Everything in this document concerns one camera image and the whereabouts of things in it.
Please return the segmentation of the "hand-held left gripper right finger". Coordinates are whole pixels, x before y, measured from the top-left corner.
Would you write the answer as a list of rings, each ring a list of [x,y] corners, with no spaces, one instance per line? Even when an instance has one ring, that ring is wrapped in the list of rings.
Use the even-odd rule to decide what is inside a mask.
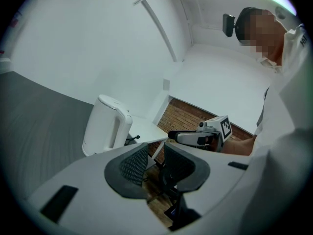
[[[177,183],[186,206],[204,216],[231,190],[244,174],[243,169],[230,166],[230,162],[248,165],[250,156],[230,155],[192,148],[178,143],[166,143],[165,158],[176,152],[194,164],[194,171]]]

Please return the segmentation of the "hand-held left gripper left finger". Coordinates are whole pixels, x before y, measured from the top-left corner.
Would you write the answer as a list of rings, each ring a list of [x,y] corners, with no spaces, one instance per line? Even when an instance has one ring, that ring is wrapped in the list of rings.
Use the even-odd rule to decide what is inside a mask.
[[[48,232],[165,235],[142,187],[148,146],[137,143],[75,161],[37,188],[29,203]]]

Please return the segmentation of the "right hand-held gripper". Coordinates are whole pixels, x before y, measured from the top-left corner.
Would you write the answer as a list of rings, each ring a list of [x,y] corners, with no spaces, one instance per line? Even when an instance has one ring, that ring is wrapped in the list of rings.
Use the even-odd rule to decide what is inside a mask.
[[[187,146],[208,146],[221,152],[224,142],[232,135],[228,115],[201,121],[197,131],[169,131],[168,138]]]

